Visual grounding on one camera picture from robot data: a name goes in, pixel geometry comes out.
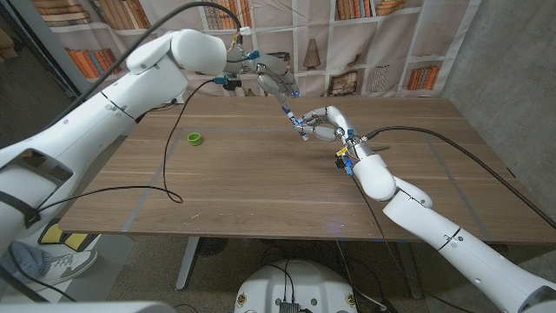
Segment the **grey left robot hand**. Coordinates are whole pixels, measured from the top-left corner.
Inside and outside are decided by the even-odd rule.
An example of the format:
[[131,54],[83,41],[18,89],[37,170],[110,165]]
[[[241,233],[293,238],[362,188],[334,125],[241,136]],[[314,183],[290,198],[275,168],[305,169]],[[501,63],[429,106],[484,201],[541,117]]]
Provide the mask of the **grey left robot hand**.
[[290,110],[289,97],[301,96],[295,76],[286,64],[280,58],[261,54],[258,50],[246,52],[235,46],[227,55],[224,72],[256,74],[259,86],[274,96],[285,111]]

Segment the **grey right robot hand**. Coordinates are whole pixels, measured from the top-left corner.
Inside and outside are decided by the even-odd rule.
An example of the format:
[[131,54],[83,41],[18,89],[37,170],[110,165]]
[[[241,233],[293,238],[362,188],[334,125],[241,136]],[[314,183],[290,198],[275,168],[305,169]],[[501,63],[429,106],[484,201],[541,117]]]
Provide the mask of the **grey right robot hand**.
[[347,153],[358,161],[374,154],[351,120],[333,105],[309,111],[294,122],[294,128],[325,142],[339,139]]

